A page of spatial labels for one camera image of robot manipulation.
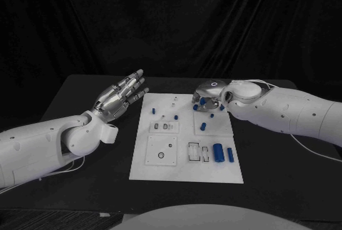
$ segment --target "small blue part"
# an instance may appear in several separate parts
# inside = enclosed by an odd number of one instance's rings
[[[207,123],[202,123],[201,130],[205,131]]]
[[[214,156],[215,156],[215,162],[225,161],[225,155],[224,155],[224,149],[222,149],[221,143],[214,144]]]
[[[201,100],[199,100],[199,104],[204,105],[207,102],[205,102],[205,98],[202,97]]]
[[[231,148],[228,148],[228,158],[230,158],[230,162],[234,162],[234,156],[233,156]]]

